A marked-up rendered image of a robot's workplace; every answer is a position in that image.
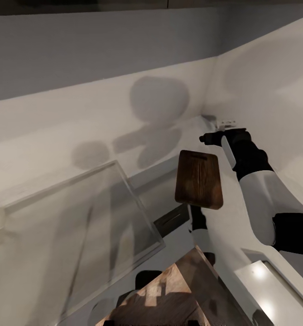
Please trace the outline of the cutting board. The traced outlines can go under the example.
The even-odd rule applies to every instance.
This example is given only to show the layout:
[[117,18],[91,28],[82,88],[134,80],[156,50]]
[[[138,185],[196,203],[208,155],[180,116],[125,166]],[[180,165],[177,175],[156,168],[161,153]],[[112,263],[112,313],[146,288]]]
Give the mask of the cutting board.
[[218,156],[181,150],[175,197],[181,202],[221,208],[224,199]]

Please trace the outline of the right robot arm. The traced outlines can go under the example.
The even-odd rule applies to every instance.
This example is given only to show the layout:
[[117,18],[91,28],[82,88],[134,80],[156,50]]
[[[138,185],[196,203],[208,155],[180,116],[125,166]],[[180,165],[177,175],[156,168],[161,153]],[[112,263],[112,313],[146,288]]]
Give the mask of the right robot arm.
[[288,190],[268,163],[267,153],[251,141],[239,123],[218,120],[215,133],[205,133],[205,145],[223,147],[236,172],[256,238],[274,247],[303,278],[303,204]]

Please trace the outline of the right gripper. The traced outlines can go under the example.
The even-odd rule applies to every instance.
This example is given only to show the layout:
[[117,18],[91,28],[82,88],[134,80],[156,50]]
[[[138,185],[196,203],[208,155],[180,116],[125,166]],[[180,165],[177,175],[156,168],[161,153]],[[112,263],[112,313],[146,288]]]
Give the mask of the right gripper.
[[216,133],[205,133],[203,136],[200,136],[200,141],[205,145],[219,145],[217,142],[217,138],[221,135],[224,131],[216,132]]

